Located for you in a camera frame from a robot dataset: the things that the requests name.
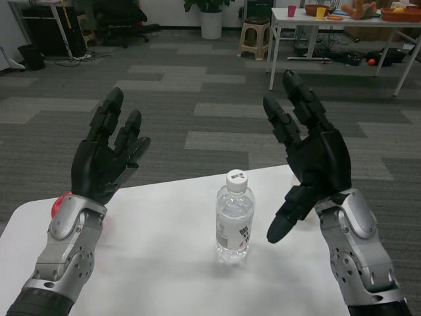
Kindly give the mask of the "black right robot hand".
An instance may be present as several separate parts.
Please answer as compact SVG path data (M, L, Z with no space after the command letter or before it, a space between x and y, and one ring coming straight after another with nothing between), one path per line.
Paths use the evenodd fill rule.
M351 187L351 160L343 136L328 120L314 93L292 70L283 74L293 114L286 113L271 96L263 99L264 111L277 141L285 145L287 163L300 181L285 196L269 226L271 244L283 239L316 203Z

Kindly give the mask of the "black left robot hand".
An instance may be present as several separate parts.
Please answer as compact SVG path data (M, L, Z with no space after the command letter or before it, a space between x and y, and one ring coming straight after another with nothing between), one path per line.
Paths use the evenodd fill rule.
M71 192L102 205L138 170L138 161L151 144L150 138L139 135L142 116L135 109L118 131L114 147L109 147L123 100L122 90L113 88L97 108L87 137L80 142L72 162Z

